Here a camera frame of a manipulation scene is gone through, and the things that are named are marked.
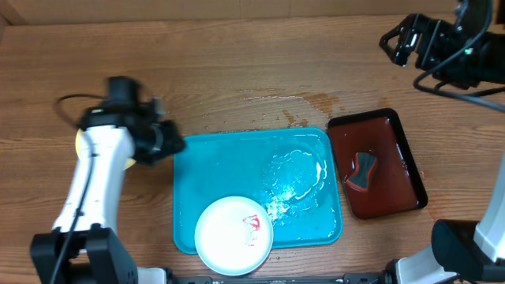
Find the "light blue plate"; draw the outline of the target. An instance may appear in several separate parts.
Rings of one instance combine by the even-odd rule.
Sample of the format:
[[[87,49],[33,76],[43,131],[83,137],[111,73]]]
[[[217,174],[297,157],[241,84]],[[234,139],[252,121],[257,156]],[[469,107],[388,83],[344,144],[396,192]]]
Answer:
[[[194,242],[204,264],[226,276],[247,275],[270,254],[274,230],[255,201],[229,196],[209,205],[198,219]]]

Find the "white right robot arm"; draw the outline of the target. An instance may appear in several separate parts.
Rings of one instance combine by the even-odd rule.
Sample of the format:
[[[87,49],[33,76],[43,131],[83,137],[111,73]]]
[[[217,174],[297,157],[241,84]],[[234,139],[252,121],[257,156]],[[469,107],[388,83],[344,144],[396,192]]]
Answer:
[[[423,73],[413,86],[423,92],[474,103],[499,112],[488,101],[504,90],[504,37],[488,31],[491,12],[462,12],[455,23],[410,14],[384,34],[380,47],[396,65],[417,52]],[[481,221],[441,219],[431,243],[392,260],[367,283],[502,282],[504,280],[504,171],[500,170]]]

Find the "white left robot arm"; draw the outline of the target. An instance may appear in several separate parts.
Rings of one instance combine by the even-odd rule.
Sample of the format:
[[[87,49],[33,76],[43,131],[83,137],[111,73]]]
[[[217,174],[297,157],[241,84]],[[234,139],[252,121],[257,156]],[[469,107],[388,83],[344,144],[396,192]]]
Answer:
[[[79,124],[80,158],[51,232],[32,239],[42,283],[169,283],[170,270],[138,267],[116,234],[125,165],[180,152],[177,126],[145,106],[95,107]]]

